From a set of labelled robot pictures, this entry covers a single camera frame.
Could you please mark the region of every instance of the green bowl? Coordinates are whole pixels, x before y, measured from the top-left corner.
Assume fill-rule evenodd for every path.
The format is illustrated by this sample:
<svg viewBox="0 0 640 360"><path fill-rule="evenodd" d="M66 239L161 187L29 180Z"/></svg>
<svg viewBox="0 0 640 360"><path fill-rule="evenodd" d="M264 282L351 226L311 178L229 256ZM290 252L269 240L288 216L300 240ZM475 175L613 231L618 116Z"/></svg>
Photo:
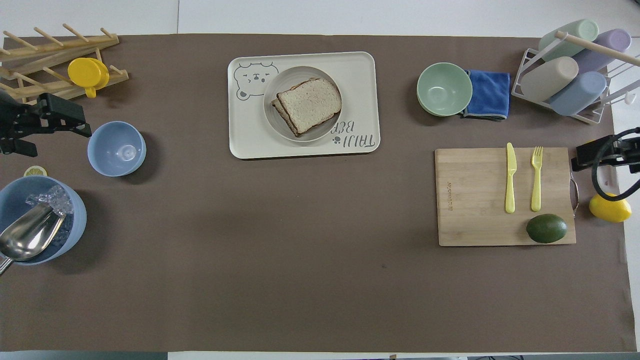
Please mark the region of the green bowl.
<svg viewBox="0 0 640 360"><path fill-rule="evenodd" d="M452 63L435 63L418 78L418 101L436 116L455 115L464 110L473 89L469 75Z"/></svg>

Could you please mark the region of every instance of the blue towel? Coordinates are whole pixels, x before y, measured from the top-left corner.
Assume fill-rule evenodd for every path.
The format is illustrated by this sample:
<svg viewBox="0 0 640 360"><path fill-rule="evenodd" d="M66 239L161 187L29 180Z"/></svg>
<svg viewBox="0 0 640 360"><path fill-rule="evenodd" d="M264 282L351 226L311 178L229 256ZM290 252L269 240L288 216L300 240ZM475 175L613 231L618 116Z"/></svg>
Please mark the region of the blue towel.
<svg viewBox="0 0 640 360"><path fill-rule="evenodd" d="M467 70L467 74L474 90L462 117L491 121L506 119L509 115L509 73Z"/></svg>

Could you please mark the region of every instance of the yellow mug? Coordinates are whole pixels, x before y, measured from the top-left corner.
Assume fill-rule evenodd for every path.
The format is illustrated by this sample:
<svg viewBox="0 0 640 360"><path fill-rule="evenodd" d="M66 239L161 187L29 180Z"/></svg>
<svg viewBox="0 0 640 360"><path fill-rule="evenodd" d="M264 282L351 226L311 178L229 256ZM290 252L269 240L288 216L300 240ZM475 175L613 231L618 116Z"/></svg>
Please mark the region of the yellow mug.
<svg viewBox="0 0 640 360"><path fill-rule="evenodd" d="M109 82L109 70L99 60L77 58L67 68L69 78L77 86L84 88L86 96L95 97L95 91L104 88Z"/></svg>

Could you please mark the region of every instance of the green avocado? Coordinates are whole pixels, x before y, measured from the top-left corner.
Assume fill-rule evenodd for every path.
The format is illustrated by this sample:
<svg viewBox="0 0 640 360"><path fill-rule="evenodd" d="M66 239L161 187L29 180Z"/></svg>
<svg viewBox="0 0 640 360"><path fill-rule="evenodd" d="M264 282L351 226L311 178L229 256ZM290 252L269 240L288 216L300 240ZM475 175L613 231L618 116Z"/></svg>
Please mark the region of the green avocado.
<svg viewBox="0 0 640 360"><path fill-rule="evenodd" d="M564 220L554 214L542 214L529 220L527 234L536 243L552 243L564 238L567 225Z"/></svg>

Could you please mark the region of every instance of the sandwich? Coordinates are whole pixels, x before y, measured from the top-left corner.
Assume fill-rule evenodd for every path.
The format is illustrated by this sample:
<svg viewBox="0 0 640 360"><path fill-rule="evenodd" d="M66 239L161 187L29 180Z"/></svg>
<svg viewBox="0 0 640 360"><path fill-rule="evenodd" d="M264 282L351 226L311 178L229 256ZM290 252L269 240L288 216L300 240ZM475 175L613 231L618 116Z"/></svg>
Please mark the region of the sandwich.
<svg viewBox="0 0 640 360"><path fill-rule="evenodd" d="M311 78L276 94L271 101L296 137L332 118L342 109L338 89L324 78Z"/></svg>

